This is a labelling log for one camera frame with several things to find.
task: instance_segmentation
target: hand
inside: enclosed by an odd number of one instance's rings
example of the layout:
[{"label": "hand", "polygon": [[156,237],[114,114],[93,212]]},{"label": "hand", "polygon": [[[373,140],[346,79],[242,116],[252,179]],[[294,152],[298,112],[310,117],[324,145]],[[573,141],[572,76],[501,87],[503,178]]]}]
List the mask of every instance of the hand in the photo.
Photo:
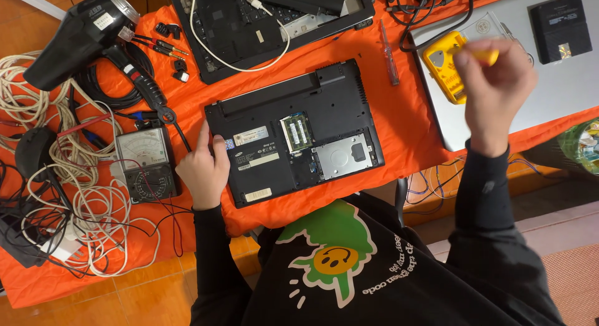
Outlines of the hand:
[{"label": "hand", "polygon": [[225,140],[215,135],[212,142],[214,158],[208,149],[210,134],[208,122],[202,124],[199,131],[198,146],[188,153],[175,171],[183,180],[193,198],[194,210],[208,210],[221,203],[221,194],[229,177],[229,157]]},{"label": "hand", "polygon": [[[499,58],[483,68],[470,52],[475,50],[499,50]],[[505,39],[469,42],[453,61],[468,96],[465,116],[471,149],[496,158],[507,150],[510,125],[536,86],[537,72],[522,47]]]}]

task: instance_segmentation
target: laptop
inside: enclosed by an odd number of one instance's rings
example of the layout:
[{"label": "laptop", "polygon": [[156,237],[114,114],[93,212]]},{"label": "laptop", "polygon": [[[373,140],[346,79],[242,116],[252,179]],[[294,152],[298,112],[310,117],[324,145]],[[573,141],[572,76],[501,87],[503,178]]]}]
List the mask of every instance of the laptop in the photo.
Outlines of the laptop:
[{"label": "laptop", "polygon": [[[195,39],[191,28],[210,51],[223,61],[242,69],[253,68],[281,55],[287,36],[277,19],[291,37],[289,50],[335,35],[351,28],[372,25],[374,7],[371,0],[345,0],[340,16],[304,14],[302,12],[264,4],[273,16],[253,8],[246,0],[172,0],[181,27],[198,64],[200,79],[214,84],[238,71],[213,58]],[[189,24],[189,15],[193,25]]]},{"label": "laptop", "polygon": [[355,59],[205,107],[236,208],[385,164]]},{"label": "laptop", "polygon": [[[497,25],[507,39],[518,41],[528,53],[538,72],[538,84],[515,116],[510,133],[534,127],[552,120],[571,115],[598,105],[599,85],[597,84],[597,63],[599,51],[566,58],[559,62],[543,65],[539,60],[537,44],[529,10],[552,0],[500,0],[483,7],[475,8],[472,17],[458,31],[479,30],[486,37]],[[599,44],[599,9],[592,2],[583,0],[591,42]],[[410,32],[412,44],[422,44],[439,32],[463,19],[464,14],[431,23]],[[464,148],[470,138],[470,130],[464,118],[465,105],[454,105],[430,74],[422,60],[423,48],[415,53],[416,65],[426,89],[431,109],[445,149],[455,152]]]}]

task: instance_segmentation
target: person's left hand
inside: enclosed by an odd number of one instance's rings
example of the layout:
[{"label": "person's left hand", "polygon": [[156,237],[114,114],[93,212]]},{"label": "person's left hand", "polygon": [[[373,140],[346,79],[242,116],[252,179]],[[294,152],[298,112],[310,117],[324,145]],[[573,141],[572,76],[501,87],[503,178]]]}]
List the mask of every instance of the person's left hand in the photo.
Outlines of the person's left hand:
[{"label": "person's left hand", "polygon": [[215,135],[212,142],[214,157],[208,149],[210,134],[205,120],[199,131],[198,146],[188,153],[175,171],[183,180],[193,198],[194,210],[208,210],[221,203],[221,194],[229,178],[229,157],[225,140]]}]

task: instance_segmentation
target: smiley face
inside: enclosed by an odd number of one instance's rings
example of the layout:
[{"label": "smiley face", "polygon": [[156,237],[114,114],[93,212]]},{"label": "smiley face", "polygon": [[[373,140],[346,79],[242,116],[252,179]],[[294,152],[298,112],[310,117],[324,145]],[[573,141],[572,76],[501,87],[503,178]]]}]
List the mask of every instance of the smiley face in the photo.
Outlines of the smiley face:
[{"label": "smiley face", "polygon": [[330,246],[314,255],[314,268],[325,275],[347,272],[358,261],[358,252],[341,246]]}]

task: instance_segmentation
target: person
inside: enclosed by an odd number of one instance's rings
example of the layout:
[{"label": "person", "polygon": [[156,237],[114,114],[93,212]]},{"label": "person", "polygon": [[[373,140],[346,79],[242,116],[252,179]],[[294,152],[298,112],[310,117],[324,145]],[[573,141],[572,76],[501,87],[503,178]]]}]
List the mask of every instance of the person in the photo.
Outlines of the person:
[{"label": "person", "polygon": [[[481,67],[471,52],[499,50]],[[454,56],[471,130],[446,263],[397,211],[364,192],[258,237],[262,273],[252,292],[236,268],[221,214],[229,159],[214,157],[203,124],[177,166],[191,191],[198,299],[191,325],[563,325],[537,254],[514,227],[507,188],[510,124],[537,74],[512,41],[469,42]]]}]

